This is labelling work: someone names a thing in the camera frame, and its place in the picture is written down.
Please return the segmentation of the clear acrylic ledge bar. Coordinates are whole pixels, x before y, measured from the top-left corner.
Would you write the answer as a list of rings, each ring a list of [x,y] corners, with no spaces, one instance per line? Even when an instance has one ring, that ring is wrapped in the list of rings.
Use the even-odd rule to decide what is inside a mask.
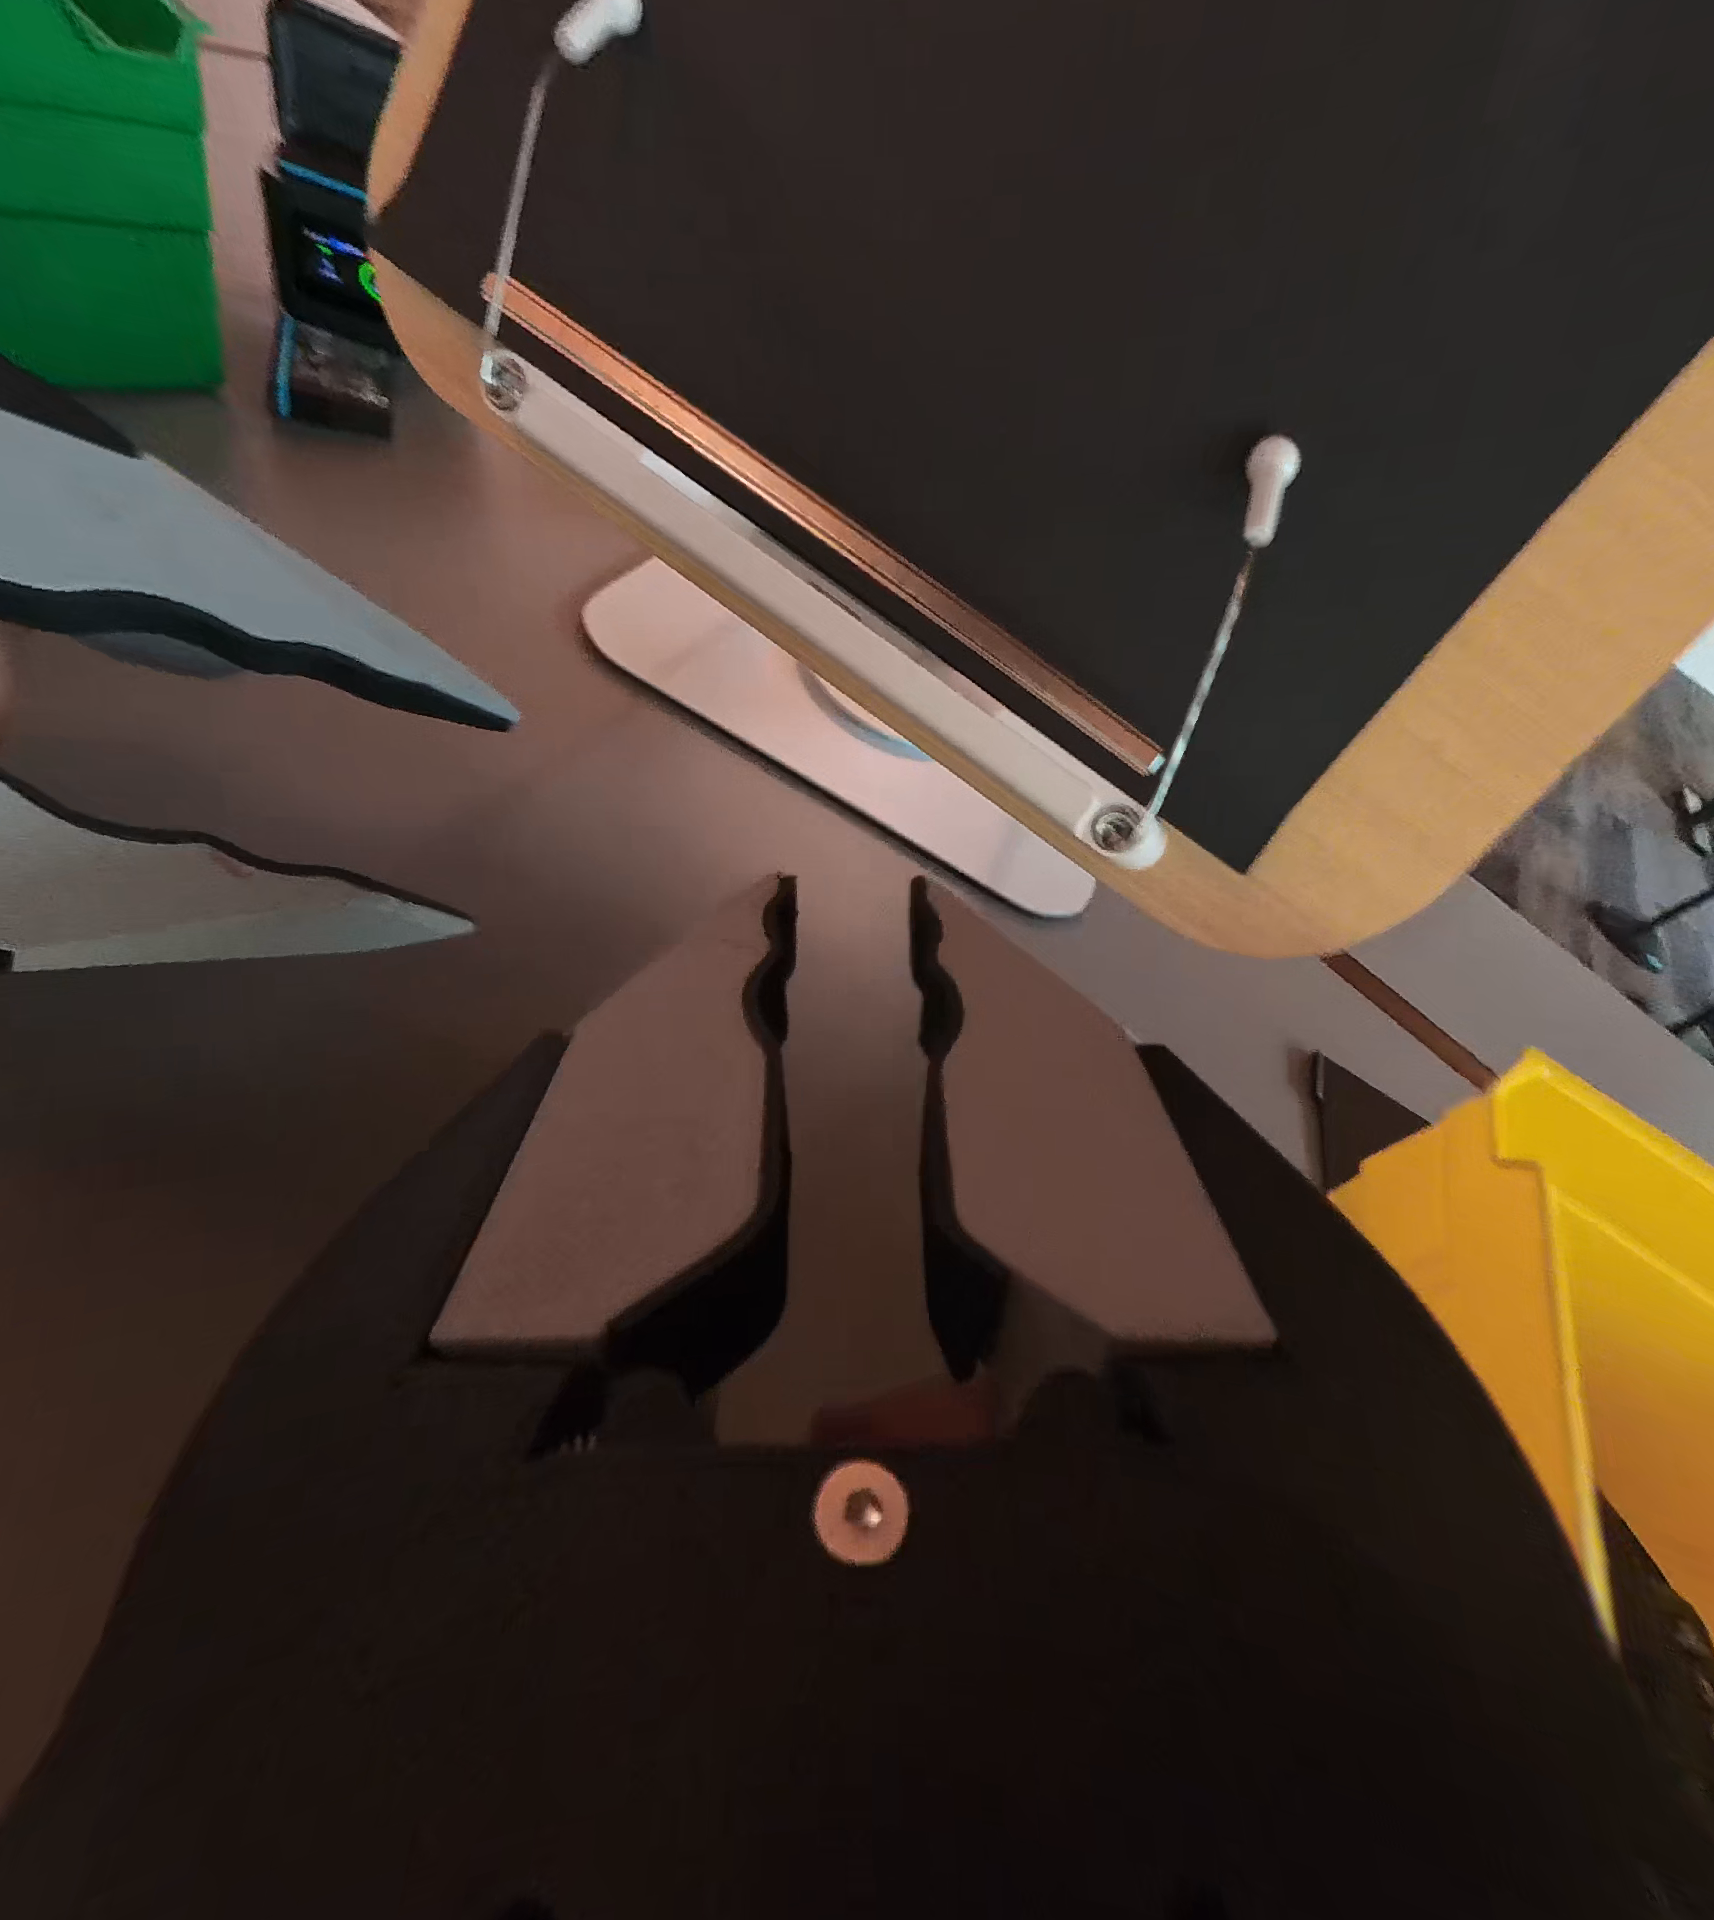
[[[1147,873],[1164,858],[1156,807],[1025,715],[1048,715],[1132,777],[1159,768],[1147,735],[509,269],[480,289],[479,391],[522,445],[761,632],[798,641],[835,666],[841,689],[909,721],[953,771],[1115,868]]]

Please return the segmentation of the green plastic bin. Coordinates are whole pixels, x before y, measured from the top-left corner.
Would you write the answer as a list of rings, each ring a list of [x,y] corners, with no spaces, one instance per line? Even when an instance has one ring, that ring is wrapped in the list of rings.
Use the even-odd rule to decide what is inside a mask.
[[[172,2],[0,2],[0,353],[60,389],[225,382],[198,39]]]

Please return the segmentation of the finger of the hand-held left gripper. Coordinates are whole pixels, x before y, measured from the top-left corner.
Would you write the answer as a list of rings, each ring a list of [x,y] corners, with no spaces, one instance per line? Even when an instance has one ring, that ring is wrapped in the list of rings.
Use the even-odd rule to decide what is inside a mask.
[[[455,657],[174,468],[5,408],[0,621],[162,641],[479,730],[521,722]]]
[[[419,948],[475,921],[371,876],[91,819],[0,772],[0,975]]]

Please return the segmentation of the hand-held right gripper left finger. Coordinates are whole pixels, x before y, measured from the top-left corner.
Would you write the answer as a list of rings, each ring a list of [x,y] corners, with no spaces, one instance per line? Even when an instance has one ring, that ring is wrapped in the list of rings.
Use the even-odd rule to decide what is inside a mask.
[[[428,1332],[444,1361],[726,1383],[788,1292],[795,876],[578,1023]]]

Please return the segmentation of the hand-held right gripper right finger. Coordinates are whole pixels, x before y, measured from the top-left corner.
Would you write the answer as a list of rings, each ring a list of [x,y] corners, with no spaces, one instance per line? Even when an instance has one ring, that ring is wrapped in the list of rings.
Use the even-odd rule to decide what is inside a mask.
[[[1269,1352],[1276,1325],[1122,1024],[919,878],[926,1316],[953,1380]]]

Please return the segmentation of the yellow plastic bin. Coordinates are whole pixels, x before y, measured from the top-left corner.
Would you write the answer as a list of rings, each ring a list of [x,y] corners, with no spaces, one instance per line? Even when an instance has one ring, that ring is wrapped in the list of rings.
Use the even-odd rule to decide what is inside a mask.
[[[1432,1123],[1335,1062],[1313,1106],[1327,1196],[1512,1430],[1714,1837],[1714,1169],[1540,1053]]]

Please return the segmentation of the black device with screen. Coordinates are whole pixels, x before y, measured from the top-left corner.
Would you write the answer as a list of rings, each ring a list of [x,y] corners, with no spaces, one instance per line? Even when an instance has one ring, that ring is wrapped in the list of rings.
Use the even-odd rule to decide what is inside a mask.
[[[261,167],[277,421],[386,442],[401,353],[366,238],[368,169],[402,44],[361,5],[268,2]]]

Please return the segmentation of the metal pin with white cap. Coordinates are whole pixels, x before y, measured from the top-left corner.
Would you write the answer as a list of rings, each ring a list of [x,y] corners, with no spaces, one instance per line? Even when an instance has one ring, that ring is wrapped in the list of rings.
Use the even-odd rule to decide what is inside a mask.
[[[1230,580],[1208,653],[1180,715],[1180,729],[1159,765],[1156,784],[1145,807],[1147,821],[1159,821],[1203,729],[1207,709],[1239,634],[1261,559],[1274,547],[1289,494],[1303,475],[1303,448],[1284,435],[1258,440],[1244,459],[1247,499],[1241,521],[1242,559]]]
[[[534,155],[550,93],[564,71],[583,71],[615,44],[637,36],[645,24],[645,13],[647,6],[643,2],[572,2],[556,19],[548,51],[539,58],[519,123],[509,194],[492,255],[480,328],[482,351],[479,379],[491,396],[491,404],[501,412],[516,404],[513,396],[519,393],[519,380],[522,380],[521,374],[514,374],[501,348],[501,332],[510,294],[516,247],[530,200]]]

